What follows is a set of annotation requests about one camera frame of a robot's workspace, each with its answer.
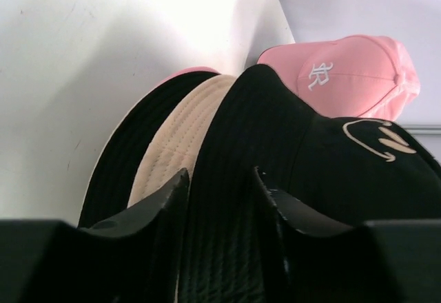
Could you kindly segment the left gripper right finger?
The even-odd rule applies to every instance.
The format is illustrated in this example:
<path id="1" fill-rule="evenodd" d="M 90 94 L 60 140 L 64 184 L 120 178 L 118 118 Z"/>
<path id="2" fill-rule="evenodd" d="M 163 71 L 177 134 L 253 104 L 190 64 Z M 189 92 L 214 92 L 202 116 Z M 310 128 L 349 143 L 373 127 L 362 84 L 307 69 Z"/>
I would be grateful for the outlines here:
<path id="1" fill-rule="evenodd" d="M 439 302 L 440 221 L 351 227 L 318 213 L 254 170 L 268 302 Z"/>

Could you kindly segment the black cap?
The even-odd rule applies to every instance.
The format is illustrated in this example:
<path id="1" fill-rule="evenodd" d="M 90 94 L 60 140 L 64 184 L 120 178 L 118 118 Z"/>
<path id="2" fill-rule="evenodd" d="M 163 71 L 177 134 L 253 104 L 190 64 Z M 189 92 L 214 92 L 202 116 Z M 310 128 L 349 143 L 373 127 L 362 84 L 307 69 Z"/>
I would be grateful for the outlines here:
<path id="1" fill-rule="evenodd" d="M 198 153 L 189 192 L 180 302 L 268 302 L 254 170 L 328 218 L 439 220 L 440 164 L 406 130 L 380 119 L 327 118 L 266 65 L 228 91 Z"/>

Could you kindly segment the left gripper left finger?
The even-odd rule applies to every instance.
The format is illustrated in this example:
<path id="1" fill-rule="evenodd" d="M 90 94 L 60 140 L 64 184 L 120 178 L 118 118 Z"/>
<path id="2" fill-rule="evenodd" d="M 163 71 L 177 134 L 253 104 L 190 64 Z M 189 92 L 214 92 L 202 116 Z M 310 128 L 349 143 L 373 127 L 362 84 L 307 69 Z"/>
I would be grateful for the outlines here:
<path id="1" fill-rule="evenodd" d="M 2 302 L 173 302 L 188 204 L 178 171 L 130 208 L 76 228 L 1 222 Z"/>

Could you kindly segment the black hat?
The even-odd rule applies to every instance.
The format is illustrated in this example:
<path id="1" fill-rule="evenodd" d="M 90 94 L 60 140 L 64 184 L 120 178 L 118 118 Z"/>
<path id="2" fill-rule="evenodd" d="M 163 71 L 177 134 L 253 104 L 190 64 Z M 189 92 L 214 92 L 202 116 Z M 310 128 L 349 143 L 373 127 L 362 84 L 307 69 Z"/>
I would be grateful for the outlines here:
<path id="1" fill-rule="evenodd" d="M 136 171 L 159 127 L 195 87 L 217 75 L 207 67 L 177 72 L 148 92 L 125 115 L 94 166 L 79 227 L 91 227 L 127 207 Z"/>

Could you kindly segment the beige bucket hat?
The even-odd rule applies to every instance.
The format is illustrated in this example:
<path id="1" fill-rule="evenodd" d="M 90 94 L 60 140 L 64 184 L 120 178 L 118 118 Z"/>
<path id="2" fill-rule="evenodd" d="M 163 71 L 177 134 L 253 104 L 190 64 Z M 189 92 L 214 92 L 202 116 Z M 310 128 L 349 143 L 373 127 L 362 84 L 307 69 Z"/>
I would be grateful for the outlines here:
<path id="1" fill-rule="evenodd" d="M 136 171 L 128 206 L 161 188 L 186 168 L 192 176 L 207 130 L 235 76 L 220 74 L 202 82 L 172 110 L 155 133 Z"/>

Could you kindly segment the light pink hat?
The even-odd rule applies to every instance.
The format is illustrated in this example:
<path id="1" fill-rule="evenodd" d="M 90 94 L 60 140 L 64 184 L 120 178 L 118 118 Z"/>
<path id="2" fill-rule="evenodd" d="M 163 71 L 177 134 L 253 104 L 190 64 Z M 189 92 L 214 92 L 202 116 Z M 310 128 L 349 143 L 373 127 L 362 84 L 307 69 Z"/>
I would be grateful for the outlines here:
<path id="1" fill-rule="evenodd" d="M 351 35 L 265 50 L 258 63 L 319 114 L 394 121 L 420 93 L 405 46 L 387 36 Z"/>

